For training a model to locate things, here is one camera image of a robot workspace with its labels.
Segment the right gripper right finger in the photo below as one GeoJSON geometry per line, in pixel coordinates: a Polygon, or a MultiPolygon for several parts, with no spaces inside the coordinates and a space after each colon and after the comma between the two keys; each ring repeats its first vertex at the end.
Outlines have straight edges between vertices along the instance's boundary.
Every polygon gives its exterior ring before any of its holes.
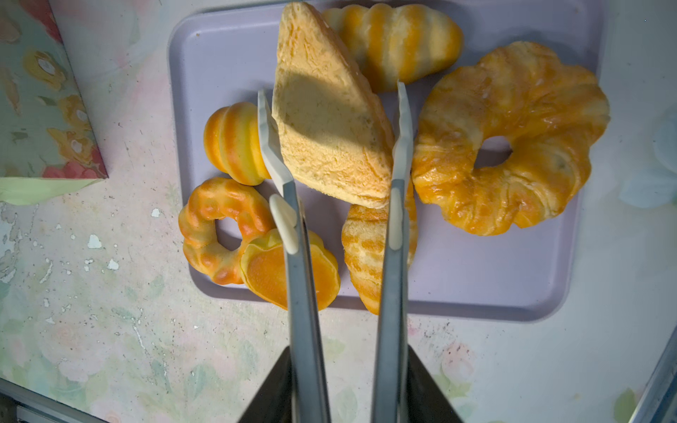
{"type": "Polygon", "coordinates": [[[405,395],[409,422],[463,422],[410,345],[407,352],[405,395]]]}

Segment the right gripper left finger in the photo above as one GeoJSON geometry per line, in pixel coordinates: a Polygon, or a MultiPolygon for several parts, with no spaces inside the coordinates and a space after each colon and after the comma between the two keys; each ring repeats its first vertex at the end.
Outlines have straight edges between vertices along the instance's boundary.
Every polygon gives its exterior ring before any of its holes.
{"type": "Polygon", "coordinates": [[[286,347],[244,411],[240,423],[292,421],[292,361],[286,347]]]}

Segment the white metal tongs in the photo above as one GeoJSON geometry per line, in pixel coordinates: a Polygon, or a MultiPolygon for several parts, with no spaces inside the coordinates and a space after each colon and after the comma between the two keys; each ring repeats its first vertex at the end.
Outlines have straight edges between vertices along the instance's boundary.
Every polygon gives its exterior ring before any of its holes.
{"type": "MultiPolygon", "coordinates": [[[[413,160],[414,131],[407,89],[398,83],[397,141],[393,149],[391,195],[384,248],[383,282],[372,394],[374,422],[406,422],[407,407],[407,257],[410,220],[407,177],[413,160]]],[[[266,93],[257,95],[259,146],[277,193],[270,198],[274,222],[285,250],[287,309],[290,317],[292,420],[331,419],[317,315],[310,242],[294,178],[280,151],[277,123],[266,93]]]]}

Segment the small yellow egg tart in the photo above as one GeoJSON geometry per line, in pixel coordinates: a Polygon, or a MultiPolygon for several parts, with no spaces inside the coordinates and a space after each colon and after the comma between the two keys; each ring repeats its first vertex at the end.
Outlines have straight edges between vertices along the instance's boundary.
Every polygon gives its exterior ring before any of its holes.
{"type": "MultiPolygon", "coordinates": [[[[340,291],[340,274],[335,256],[322,238],[308,232],[317,307],[329,307],[340,291]]],[[[245,249],[241,268],[245,285],[263,300],[287,310],[285,249],[278,229],[253,240],[245,249]]]]}

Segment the triangular toast slice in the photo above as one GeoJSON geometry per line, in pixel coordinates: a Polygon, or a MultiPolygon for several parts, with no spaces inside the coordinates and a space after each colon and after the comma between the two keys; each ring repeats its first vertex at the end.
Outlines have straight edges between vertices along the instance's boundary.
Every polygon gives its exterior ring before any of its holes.
{"type": "Polygon", "coordinates": [[[349,204],[386,205],[391,123],[345,43],[305,2],[280,17],[273,118],[297,181],[349,204]]]}

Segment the small striped round bread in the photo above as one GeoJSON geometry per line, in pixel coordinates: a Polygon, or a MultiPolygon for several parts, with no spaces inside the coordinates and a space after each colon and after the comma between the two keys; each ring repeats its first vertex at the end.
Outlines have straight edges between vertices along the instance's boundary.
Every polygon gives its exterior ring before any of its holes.
{"type": "Polygon", "coordinates": [[[218,170],[248,186],[271,176],[259,145],[257,107],[238,102],[215,111],[204,130],[206,156],[218,170]]]}

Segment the white green paper bag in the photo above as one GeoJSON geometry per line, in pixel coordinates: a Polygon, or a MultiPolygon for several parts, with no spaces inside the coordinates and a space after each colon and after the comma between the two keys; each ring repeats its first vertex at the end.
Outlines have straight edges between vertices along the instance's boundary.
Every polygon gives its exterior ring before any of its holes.
{"type": "Polygon", "coordinates": [[[1,3],[1,200],[31,206],[107,179],[50,3],[1,3]]]}

